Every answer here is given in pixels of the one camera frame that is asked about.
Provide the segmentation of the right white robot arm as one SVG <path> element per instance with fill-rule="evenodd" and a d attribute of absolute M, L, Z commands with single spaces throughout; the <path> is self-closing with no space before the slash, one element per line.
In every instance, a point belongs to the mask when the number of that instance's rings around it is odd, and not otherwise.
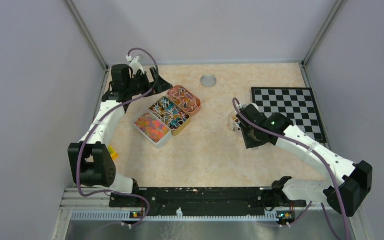
<path fill-rule="evenodd" d="M 301 180 L 283 177 L 272 187 L 273 200 L 279 206 L 291 201 L 313 201 L 327 204 L 339 214 L 353 217 L 372 190 L 373 167 L 332 152 L 303 132 L 281 113 L 266 117 L 253 103 L 242 105 L 233 100 L 238 126 L 247 148 L 265 144 L 286 150 L 317 171 L 323 180 Z"/>

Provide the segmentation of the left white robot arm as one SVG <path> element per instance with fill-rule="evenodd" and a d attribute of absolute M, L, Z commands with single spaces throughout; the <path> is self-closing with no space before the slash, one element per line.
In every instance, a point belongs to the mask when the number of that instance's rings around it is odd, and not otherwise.
<path fill-rule="evenodd" d="M 87 133 L 67 149 L 72 178 L 81 196 L 87 196 L 83 187 L 91 187 L 96 188 L 97 193 L 121 193 L 121 200 L 129 207 L 140 202 L 141 194 L 134 189 L 134 179 L 117 172 L 109 145 L 117 124 L 132 102 L 173 88 L 160 76 L 157 66 L 149 70 L 153 81 L 145 70 L 127 64 L 111 67 L 111 81 L 95 119 Z"/>

